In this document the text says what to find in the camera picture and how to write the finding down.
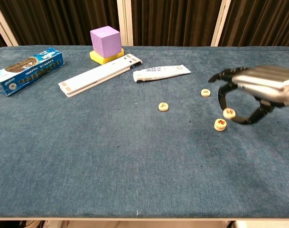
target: blue felt tablecloth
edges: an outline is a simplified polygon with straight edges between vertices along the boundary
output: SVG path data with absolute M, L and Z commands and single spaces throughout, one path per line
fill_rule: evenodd
M 2 47 L 0 69 L 48 47 Z M 289 218 L 289 107 L 217 132 L 224 82 L 207 82 L 225 68 L 289 67 L 289 47 L 124 47 L 143 65 L 71 98 L 58 83 L 98 64 L 92 47 L 54 48 L 62 68 L 0 94 L 0 217 Z M 180 64 L 192 73 L 132 79 Z M 227 102 L 242 115 L 259 106 L 241 91 Z

